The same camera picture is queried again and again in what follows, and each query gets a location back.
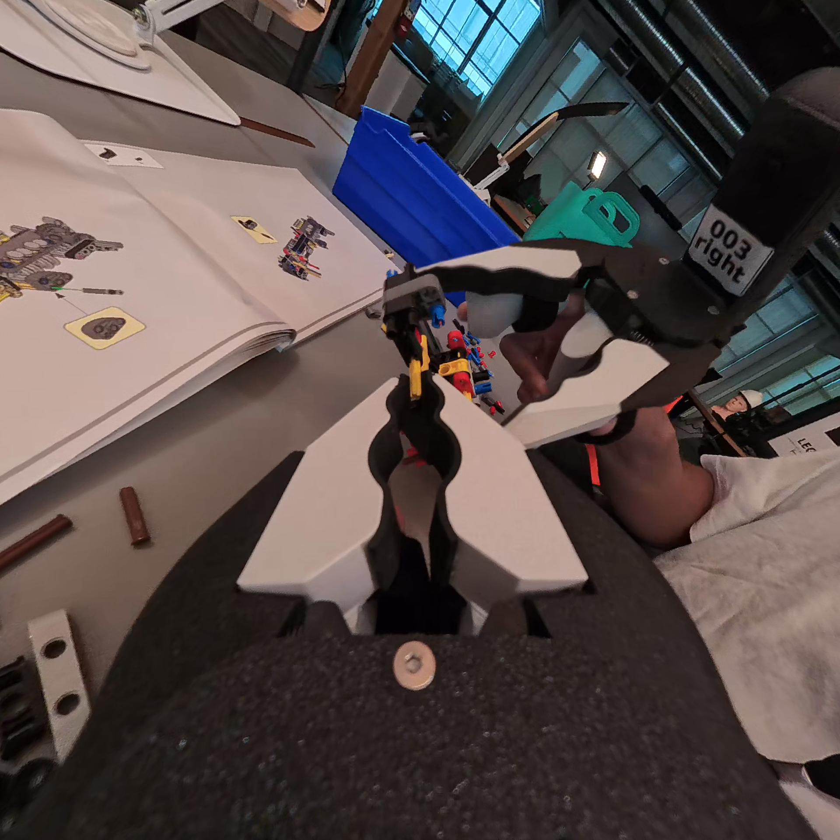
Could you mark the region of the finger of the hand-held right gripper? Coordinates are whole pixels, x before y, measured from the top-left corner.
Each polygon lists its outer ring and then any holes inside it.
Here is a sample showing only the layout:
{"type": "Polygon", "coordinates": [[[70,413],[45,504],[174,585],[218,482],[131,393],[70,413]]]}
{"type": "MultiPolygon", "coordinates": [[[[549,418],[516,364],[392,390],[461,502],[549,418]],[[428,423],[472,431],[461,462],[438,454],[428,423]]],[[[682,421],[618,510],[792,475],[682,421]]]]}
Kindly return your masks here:
{"type": "Polygon", "coordinates": [[[486,298],[517,295],[523,307],[557,309],[573,290],[582,267],[573,249],[509,245],[416,269],[408,278],[408,297],[429,308],[447,292],[473,292],[486,298]]]}
{"type": "Polygon", "coordinates": [[[525,448],[584,434],[613,420],[635,392],[669,366],[651,347],[613,339],[595,367],[565,379],[545,399],[519,408],[503,427],[525,448]]]}

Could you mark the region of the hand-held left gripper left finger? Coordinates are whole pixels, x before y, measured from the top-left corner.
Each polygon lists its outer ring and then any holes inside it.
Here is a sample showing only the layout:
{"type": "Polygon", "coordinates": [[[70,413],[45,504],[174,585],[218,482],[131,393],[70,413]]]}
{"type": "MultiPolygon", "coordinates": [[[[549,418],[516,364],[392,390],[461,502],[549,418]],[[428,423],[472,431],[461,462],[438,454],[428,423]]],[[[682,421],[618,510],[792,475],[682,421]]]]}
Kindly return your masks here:
{"type": "Polygon", "coordinates": [[[372,632],[365,604],[395,564],[376,557],[400,530],[389,479],[403,458],[385,381],[309,445],[241,571],[250,594],[297,595],[335,604],[350,631],[372,632]]]}

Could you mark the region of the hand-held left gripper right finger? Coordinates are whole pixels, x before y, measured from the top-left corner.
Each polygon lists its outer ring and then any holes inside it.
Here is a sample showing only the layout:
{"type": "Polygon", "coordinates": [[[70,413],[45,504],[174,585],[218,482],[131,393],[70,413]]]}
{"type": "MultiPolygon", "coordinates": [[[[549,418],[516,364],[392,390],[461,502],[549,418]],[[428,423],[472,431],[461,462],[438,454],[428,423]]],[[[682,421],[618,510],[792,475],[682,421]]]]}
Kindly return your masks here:
{"type": "Polygon", "coordinates": [[[443,540],[433,568],[467,603],[461,632],[478,635],[509,600],[584,587],[589,575],[525,447],[442,376],[429,376],[427,397],[443,540]]]}

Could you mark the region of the partly built lego chassis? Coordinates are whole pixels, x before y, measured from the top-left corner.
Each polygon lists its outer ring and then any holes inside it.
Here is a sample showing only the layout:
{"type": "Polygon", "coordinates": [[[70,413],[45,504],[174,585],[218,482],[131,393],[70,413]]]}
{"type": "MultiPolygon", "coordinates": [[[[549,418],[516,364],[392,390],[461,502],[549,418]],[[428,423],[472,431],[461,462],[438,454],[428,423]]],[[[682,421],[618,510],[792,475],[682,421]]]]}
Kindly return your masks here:
{"type": "Polygon", "coordinates": [[[442,290],[431,275],[419,275],[411,267],[385,279],[382,296],[382,327],[405,365],[388,399],[397,428],[403,431],[418,454],[440,475],[452,455],[440,418],[444,395],[429,368],[424,369],[424,347],[417,337],[421,321],[432,316],[442,303],[442,290]]]}

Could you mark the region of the lego instruction booklet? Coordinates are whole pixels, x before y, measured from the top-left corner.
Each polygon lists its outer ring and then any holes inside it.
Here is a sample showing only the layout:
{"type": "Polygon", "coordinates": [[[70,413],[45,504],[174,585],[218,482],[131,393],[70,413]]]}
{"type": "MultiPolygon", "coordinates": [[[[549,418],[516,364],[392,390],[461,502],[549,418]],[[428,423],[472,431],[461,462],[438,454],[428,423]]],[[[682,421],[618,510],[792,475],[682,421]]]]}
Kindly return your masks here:
{"type": "Polygon", "coordinates": [[[393,268],[296,169],[23,110],[1,140],[2,503],[364,309],[393,268]]]}

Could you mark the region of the black lego beam assembly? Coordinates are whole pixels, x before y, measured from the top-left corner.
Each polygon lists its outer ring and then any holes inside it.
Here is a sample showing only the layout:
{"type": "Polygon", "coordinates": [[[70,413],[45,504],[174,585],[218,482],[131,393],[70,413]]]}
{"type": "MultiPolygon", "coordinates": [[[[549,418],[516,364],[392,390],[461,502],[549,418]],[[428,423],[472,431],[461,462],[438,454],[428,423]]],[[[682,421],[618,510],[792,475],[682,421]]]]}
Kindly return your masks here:
{"type": "Polygon", "coordinates": [[[56,762],[35,667],[20,655],[1,667],[1,834],[8,835],[35,801],[56,762]]]}

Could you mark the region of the brown lego axle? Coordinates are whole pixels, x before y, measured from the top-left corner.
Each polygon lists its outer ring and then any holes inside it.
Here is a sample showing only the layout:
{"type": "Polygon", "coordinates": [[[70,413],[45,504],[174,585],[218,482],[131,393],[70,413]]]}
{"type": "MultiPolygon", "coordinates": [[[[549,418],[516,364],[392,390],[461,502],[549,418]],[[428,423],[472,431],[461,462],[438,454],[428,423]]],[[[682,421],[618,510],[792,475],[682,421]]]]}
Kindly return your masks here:
{"type": "Polygon", "coordinates": [[[72,529],[73,526],[74,523],[68,516],[64,514],[55,516],[42,526],[4,548],[1,551],[1,570],[3,571],[6,567],[25,559],[49,541],[72,529]]]}
{"type": "Polygon", "coordinates": [[[130,544],[137,548],[148,543],[151,533],[137,491],[131,486],[122,487],[119,490],[119,499],[129,530],[130,544]]]}

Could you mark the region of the long light grey lego beam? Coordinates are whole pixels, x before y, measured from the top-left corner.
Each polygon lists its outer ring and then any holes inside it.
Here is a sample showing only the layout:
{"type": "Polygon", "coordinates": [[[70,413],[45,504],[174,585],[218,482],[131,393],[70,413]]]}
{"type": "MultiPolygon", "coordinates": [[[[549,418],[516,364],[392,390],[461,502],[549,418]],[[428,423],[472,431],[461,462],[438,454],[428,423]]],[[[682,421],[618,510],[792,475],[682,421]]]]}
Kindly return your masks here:
{"type": "Polygon", "coordinates": [[[35,657],[56,761],[63,764],[91,714],[88,690],[67,612],[57,610],[28,622],[28,638],[35,657]]]}

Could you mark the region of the person's right hand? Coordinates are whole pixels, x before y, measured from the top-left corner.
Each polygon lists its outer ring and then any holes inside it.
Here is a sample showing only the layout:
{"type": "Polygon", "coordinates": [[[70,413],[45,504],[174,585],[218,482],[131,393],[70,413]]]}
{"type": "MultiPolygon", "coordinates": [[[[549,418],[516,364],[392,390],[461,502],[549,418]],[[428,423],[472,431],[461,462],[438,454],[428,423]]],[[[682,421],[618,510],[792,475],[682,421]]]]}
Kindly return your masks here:
{"type": "MultiPolygon", "coordinates": [[[[511,368],[520,376],[518,399],[526,405],[538,401],[549,393],[549,376],[560,354],[571,356],[572,342],[567,334],[586,314],[584,294],[574,291],[562,306],[554,323],[542,331],[511,332],[500,341],[500,351],[511,368]]],[[[665,443],[670,440],[671,427],[659,408],[646,408],[637,413],[633,428],[623,437],[605,443],[604,438],[615,431],[617,418],[588,432],[606,470],[641,470],[644,460],[658,452],[661,432],[665,443]]]]}

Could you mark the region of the teal carry bag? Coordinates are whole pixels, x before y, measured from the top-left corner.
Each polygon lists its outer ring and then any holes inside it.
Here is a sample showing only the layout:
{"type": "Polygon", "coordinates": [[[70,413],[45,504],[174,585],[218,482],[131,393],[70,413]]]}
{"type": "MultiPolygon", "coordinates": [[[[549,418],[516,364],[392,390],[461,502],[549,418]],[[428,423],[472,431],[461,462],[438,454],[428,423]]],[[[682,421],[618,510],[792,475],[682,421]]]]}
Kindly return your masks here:
{"type": "Polygon", "coordinates": [[[640,228],[633,206],[619,193],[568,183],[522,235],[522,240],[573,238],[630,248],[640,228]]]}

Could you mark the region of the wooden board desk stand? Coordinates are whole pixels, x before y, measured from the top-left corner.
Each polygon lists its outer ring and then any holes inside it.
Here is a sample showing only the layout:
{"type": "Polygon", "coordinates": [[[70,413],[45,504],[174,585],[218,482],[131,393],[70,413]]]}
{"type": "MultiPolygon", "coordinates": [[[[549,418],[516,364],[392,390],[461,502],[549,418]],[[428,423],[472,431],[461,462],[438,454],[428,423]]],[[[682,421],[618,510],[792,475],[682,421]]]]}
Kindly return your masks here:
{"type": "Polygon", "coordinates": [[[582,102],[554,110],[531,126],[507,151],[499,153],[497,155],[497,168],[484,178],[477,183],[468,182],[463,175],[460,178],[467,183],[473,193],[483,196],[487,193],[490,184],[509,172],[512,162],[546,133],[556,128],[558,123],[567,119],[614,116],[628,105],[629,102],[627,101],[582,102]]]}

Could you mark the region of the blue plastic bin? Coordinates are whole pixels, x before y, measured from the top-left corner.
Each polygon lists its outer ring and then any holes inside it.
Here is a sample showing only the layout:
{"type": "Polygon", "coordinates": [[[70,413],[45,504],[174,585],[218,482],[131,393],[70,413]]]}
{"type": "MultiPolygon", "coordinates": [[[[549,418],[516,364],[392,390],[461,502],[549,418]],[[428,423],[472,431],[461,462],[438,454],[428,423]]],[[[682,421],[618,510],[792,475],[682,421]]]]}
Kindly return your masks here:
{"type": "Polygon", "coordinates": [[[362,107],[332,194],[417,268],[520,240],[406,123],[372,108],[362,107]]]}

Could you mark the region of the framed marker placard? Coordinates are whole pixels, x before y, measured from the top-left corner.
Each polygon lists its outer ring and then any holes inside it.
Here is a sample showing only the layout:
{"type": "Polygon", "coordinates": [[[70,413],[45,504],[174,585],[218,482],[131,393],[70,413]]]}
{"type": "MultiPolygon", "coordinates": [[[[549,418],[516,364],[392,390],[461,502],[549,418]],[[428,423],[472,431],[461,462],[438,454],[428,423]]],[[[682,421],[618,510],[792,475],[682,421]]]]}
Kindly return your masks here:
{"type": "Polygon", "coordinates": [[[839,448],[839,425],[836,417],[826,419],[828,426],[813,423],[788,434],[773,437],[769,445],[778,456],[822,453],[839,448]]]}

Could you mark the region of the white desk stand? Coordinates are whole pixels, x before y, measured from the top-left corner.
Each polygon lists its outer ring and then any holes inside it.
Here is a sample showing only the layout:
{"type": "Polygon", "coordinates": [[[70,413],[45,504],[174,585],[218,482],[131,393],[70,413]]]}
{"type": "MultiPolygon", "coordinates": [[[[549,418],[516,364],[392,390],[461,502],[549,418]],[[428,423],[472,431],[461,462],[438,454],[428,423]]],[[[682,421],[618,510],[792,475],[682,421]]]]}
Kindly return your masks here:
{"type": "Polygon", "coordinates": [[[240,118],[162,39],[114,2],[1,2],[2,50],[56,77],[231,126],[240,118]]]}

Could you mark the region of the silver ventilation duct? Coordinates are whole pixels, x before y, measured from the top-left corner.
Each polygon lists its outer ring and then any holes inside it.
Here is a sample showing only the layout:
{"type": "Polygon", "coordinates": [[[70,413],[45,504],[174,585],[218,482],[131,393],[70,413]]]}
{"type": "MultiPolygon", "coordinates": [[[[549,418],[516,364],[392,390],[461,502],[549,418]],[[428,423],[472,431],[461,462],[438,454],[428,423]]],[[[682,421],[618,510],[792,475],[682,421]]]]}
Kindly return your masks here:
{"type": "Polygon", "coordinates": [[[700,3],[600,1],[595,6],[731,151],[770,89],[700,3]]]}

